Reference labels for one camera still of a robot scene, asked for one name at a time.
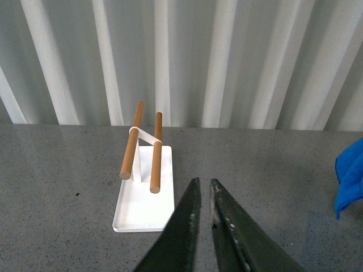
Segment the wooden dowel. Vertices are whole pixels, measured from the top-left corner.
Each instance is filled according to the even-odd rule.
[[[134,117],[134,123],[132,123],[132,126],[136,126],[138,128],[141,126],[142,112],[143,112],[144,105],[145,105],[145,103],[143,101],[138,102],[135,117]]]
[[[155,117],[155,138],[162,140],[163,135],[163,114],[158,112]],[[154,143],[153,163],[151,165],[151,180],[150,192],[157,194],[160,192],[160,179],[161,179],[161,149],[160,142]]]
[[[139,101],[139,103],[137,104],[137,109],[136,109],[134,122],[133,122],[132,126],[136,126],[136,127],[141,126],[143,106],[144,106],[144,102]],[[131,171],[132,171],[132,165],[134,163],[137,138],[138,138],[138,130],[132,129],[130,131],[130,136],[127,141],[123,165],[121,166],[120,177],[123,180],[128,180],[131,178]]]

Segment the white plastic stand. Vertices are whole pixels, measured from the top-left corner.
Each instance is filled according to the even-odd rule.
[[[138,129],[138,137],[153,145],[158,139]],[[129,180],[122,180],[112,227],[116,232],[163,231],[174,212],[171,147],[162,146],[160,192],[150,192],[153,146],[136,144]]]

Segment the corrugated metal wall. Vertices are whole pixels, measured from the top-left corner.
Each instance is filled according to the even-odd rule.
[[[2,0],[0,122],[363,130],[362,0]]]

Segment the blue towel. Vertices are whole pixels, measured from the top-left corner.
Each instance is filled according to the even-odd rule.
[[[335,161],[340,183],[335,199],[336,219],[352,202],[363,198],[363,138],[344,150]]]

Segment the gray countertop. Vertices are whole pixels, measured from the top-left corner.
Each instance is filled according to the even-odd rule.
[[[0,271],[136,267],[160,233],[112,228],[128,130],[0,125]],[[163,137],[172,147],[175,203],[191,178],[201,180],[196,271],[218,271],[212,178],[307,271],[363,271],[363,202],[340,220],[334,212],[335,158],[363,133],[175,127]]]

